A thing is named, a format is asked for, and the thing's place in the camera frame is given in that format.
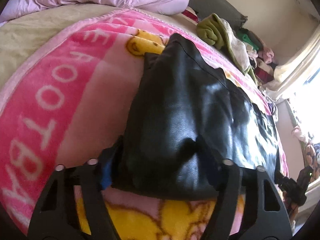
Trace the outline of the black leather jacket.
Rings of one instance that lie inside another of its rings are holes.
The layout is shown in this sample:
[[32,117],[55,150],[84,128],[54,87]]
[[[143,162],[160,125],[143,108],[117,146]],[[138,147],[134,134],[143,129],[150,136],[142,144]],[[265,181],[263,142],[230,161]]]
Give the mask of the black leather jacket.
[[217,195],[217,166],[280,169],[272,116],[212,68],[179,34],[147,53],[111,168],[112,187],[148,197],[203,200]]

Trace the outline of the pile of folded clothes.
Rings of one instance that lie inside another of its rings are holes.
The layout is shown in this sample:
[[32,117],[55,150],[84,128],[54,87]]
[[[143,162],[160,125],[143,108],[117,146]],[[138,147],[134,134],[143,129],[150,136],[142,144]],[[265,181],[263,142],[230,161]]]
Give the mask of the pile of folded clothes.
[[241,28],[236,32],[247,50],[253,73],[257,79],[258,86],[262,86],[274,80],[274,71],[278,66],[274,52],[266,43],[252,31]]

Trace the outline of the pink cartoon bear blanket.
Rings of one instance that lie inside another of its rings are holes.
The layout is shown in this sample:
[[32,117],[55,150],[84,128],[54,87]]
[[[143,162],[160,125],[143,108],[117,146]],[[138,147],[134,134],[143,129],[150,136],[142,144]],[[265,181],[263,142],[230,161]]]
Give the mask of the pink cartoon bear blanket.
[[222,69],[263,113],[271,113],[252,79],[205,44],[182,14],[116,8],[70,25],[20,66],[12,77],[16,87],[1,96],[1,204],[19,232],[27,233],[57,164],[78,166],[97,157],[125,129],[137,89],[94,89],[90,81],[97,65],[137,68],[146,52],[161,53],[174,33],[191,40],[210,66]]

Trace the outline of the cream curtain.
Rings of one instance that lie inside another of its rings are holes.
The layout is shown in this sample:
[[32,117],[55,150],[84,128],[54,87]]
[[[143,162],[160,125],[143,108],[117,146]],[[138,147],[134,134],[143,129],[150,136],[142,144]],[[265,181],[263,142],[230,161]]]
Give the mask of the cream curtain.
[[274,102],[288,99],[318,69],[319,27],[287,63],[275,68],[274,80],[263,85],[263,91]]

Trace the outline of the beige bed sheet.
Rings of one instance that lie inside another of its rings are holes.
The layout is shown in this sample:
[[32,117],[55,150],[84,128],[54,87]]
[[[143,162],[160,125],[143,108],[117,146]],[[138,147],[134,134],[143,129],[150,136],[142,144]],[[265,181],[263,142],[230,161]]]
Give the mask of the beige bed sheet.
[[[103,16],[115,7],[98,4],[65,5],[12,20],[1,27],[1,96],[12,92],[16,83],[12,77],[35,51],[63,29],[81,20]],[[117,68],[100,62],[90,85],[94,89],[119,88],[129,85],[136,90],[143,75],[143,65],[137,68]]]

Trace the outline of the green and cream garment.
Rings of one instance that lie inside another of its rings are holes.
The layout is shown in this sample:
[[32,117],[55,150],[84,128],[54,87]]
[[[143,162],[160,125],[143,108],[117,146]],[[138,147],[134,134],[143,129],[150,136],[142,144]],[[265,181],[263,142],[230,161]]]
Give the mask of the green and cream garment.
[[225,50],[233,64],[246,76],[248,75],[257,85],[257,79],[249,60],[246,45],[233,32],[229,23],[217,14],[211,14],[196,26],[198,37],[217,50]]

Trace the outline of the dark grey headboard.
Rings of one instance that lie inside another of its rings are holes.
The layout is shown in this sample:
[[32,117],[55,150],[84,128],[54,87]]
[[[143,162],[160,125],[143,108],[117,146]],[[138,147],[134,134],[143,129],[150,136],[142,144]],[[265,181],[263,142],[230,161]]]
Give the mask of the dark grey headboard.
[[242,28],[248,20],[247,16],[237,11],[227,0],[190,0],[188,6],[196,12],[199,20],[217,14],[234,30]]

